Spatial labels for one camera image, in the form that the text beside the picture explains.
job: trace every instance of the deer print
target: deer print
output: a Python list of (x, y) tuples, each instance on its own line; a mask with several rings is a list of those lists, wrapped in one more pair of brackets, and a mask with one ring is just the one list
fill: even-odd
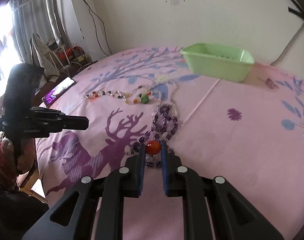
[[(64, 159), (66, 161), (62, 164), (62, 167), (67, 177), (60, 185), (50, 188), (46, 192), (46, 195), (61, 189), (70, 189), (83, 176), (96, 178), (107, 164), (109, 164), (111, 171), (118, 169), (121, 166), (121, 161), (125, 154), (125, 147), (130, 146), (131, 142), (137, 140), (137, 137), (143, 136), (143, 131), (147, 128), (147, 125), (145, 125), (138, 131), (132, 131), (143, 116), (143, 112), (141, 112), (139, 116), (134, 114), (128, 115), (126, 117), (127, 120), (122, 119), (116, 130), (111, 132), (110, 125), (112, 118), (122, 112), (123, 111), (119, 108), (116, 111), (112, 111), (108, 117), (107, 126), (105, 127), (106, 134), (110, 137), (109, 139), (105, 139), (108, 145), (96, 156), (89, 155), (87, 150), (81, 145), (78, 135), (72, 131), (66, 132), (59, 142), (53, 142), (50, 147), (41, 152), (42, 155), (45, 150), (53, 148), (57, 151), (57, 154), (51, 156), (49, 162), (55, 162), (58, 159)], [(121, 130), (126, 130), (122, 138), (117, 136)]]

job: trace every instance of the metal screw head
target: metal screw head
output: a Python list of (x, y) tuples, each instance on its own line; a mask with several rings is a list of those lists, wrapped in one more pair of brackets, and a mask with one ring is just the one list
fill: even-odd
[(223, 184), (225, 182), (225, 178), (221, 177), (221, 176), (217, 176), (215, 177), (215, 182), (218, 184)]
[(91, 177), (89, 176), (84, 176), (82, 179), (81, 179), (81, 182), (84, 183), (84, 184), (88, 184), (91, 182)]
[(126, 173), (128, 173), (129, 171), (130, 171), (130, 170), (129, 170), (128, 167), (121, 167), (121, 168), (119, 169), (119, 172), (122, 173), (122, 174), (126, 174)]
[(178, 172), (180, 173), (186, 173), (188, 171), (188, 168), (186, 166), (179, 166), (177, 168)]

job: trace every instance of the orange bead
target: orange bead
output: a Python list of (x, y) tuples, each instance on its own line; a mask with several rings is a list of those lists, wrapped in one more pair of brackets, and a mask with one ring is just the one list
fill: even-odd
[(145, 151), (149, 155), (155, 155), (161, 151), (161, 144), (158, 141), (149, 141), (145, 146)]

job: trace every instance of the gray curtain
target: gray curtain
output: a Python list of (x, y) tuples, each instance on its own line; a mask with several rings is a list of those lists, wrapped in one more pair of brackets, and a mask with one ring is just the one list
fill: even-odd
[(39, 34), (46, 44), (50, 39), (60, 42), (60, 32), (53, 12), (52, 0), (10, 0), (13, 13), (14, 44), (21, 61), (32, 63), (30, 39), (32, 33)]

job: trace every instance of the green plastic tray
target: green plastic tray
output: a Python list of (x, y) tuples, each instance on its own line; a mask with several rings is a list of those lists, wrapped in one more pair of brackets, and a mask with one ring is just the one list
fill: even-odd
[(197, 43), (181, 54), (193, 73), (233, 82), (243, 81), (254, 64), (250, 52), (217, 44)]

